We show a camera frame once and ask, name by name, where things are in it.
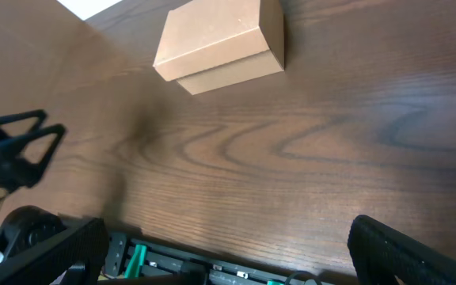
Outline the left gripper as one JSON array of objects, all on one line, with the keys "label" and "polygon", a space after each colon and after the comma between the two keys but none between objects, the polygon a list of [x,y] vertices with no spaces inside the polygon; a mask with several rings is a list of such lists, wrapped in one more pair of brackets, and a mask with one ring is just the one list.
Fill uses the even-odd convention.
[{"label": "left gripper", "polygon": [[[0,116],[0,188],[6,194],[32,188],[40,182],[66,134],[62,124],[41,127],[48,115],[43,109]],[[11,136],[3,125],[33,119],[24,134]]]}]

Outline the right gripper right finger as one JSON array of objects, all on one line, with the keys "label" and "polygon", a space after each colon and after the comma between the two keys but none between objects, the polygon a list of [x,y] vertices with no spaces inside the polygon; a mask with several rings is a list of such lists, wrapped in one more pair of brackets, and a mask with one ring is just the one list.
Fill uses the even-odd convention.
[{"label": "right gripper right finger", "polygon": [[348,249],[361,284],[456,284],[456,260],[367,215],[353,220]]}]

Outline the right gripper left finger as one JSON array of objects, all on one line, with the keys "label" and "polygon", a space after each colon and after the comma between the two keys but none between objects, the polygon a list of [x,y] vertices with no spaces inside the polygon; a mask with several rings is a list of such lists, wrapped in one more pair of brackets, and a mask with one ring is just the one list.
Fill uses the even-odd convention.
[{"label": "right gripper left finger", "polygon": [[104,220],[92,218],[0,263],[0,285],[96,284],[108,253]]}]

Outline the cardboard box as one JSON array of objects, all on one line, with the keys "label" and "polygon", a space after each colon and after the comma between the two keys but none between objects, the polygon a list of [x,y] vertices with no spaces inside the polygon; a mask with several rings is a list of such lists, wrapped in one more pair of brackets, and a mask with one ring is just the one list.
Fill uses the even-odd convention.
[{"label": "cardboard box", "polygon": [[191,95],[284,71],[278,0],[192,0],[168,12],[154,69]]}]

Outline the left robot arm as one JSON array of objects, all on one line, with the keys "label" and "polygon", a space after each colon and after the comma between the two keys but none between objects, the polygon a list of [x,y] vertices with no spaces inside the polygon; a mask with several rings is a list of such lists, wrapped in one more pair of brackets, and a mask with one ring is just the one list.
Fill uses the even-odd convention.
[{"label": "left robot arm", "polygon": [[[46,118],[42,109],[0,116],[0,188],[6,196],[19,188],[32,188],[38,184],[61,143],[66,128],[62,124],[44,127]],[[24,157],[23,152],[29,143],[48,135],[55,138],[38,162]],[[56,218],[45,227],[11,218],[0,226],[0,263],[50,237],[54,230],[63,228]]]}]

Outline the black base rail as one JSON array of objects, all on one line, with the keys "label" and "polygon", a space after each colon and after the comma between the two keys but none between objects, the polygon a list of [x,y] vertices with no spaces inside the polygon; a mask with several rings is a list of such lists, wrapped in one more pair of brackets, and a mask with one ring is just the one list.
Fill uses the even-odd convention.
[{"label": "black base rail", "polygon": [[121,232],[108,236],[108,254],[101,275],[107,279],[177,276],[199,269],[211,285],[310,285],[322,282],[307,272],[280,273],[256,265],[243,265],[194,253],[166,243],[132,237]]}]

